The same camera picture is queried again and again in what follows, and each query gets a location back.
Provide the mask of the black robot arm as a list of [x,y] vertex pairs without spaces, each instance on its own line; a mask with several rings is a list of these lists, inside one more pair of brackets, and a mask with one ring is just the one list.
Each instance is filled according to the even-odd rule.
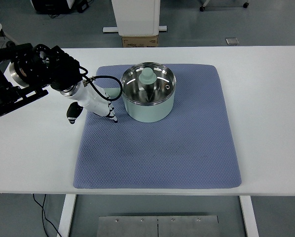
[[114,96],[97,86],[97,76],[88,71],[60,47],[30,43],[0,49],[0,117],[48,94],[50,86],[72,99],[67,119],[73,124],[86,109],[117,122],[112,102],[122,95],[122,85]]

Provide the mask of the white robotic hand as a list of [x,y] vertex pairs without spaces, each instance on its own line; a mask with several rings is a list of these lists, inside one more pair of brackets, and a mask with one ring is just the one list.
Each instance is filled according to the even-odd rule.
[[103,88],[97,85],[95,88],[99,92],[97,92],[90,84],[77,83],[76,85],[60,92],[63,96],[77,101],[70,104],[66,113],[70,124],[75,123],[76,119],[82,113],[83,108],[98,116],[106,116],[114,123],[118,123],[114,112],[114,106],[111,101],[107,100],[110,96]]

